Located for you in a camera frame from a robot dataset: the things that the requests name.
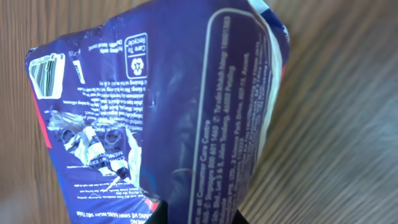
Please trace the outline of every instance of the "recycling symbol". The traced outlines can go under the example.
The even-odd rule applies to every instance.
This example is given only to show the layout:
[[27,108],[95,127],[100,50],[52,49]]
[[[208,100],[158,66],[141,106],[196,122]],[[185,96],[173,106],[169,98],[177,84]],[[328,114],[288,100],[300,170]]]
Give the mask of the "recycling symbol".
[[144,62],[142,58],[134,58],[131,62],[131,68],[135,75],[141,75],[142,69],[144,69]]

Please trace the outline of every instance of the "plastic package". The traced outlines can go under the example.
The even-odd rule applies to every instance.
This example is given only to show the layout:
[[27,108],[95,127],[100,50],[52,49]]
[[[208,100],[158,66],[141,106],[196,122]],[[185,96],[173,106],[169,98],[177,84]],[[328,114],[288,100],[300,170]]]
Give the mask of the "plastic package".
[[25,67],[72,223],[231,223],[287,61],[261,0],[154,0],[30,49]]

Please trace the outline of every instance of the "black object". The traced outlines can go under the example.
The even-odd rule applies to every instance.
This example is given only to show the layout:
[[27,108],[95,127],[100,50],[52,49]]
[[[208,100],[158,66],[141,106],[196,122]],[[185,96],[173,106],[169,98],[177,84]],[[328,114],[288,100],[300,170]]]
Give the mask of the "black object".
[[[167,203],[160,202],[159,206],[145,224],[169,224],[167,218]],[[249,224],[239,210],[236,211],[232,224]]]

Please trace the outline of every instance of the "white barcode label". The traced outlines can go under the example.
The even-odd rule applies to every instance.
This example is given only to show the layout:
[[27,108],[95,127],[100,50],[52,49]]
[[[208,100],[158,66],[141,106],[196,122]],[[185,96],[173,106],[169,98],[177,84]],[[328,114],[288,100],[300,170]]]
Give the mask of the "white barcode label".
[[37,99],[59,99],[62,94],[65,55],[51,54],[37,58],[29,64]]
[[81,84],[85,84],[86,82],[85,82],[85,78],[83,76],[83,71],[81,70],[80,61],[79,60],[75,60],[75,61],[73,61],[73,64],[75,66],[77,75],[79,76],[80,83]]

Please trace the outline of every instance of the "brown table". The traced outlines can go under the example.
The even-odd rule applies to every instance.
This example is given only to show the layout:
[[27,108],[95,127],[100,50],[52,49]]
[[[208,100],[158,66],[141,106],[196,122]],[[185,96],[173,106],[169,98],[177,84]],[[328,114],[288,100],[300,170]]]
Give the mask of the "brown table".
[[[0,0],[0,223],[68,223],[24,55],[136,6]],[[251,223],[398,222],[398,1],[275,0],[292,51],[266,153],[241,205]]]

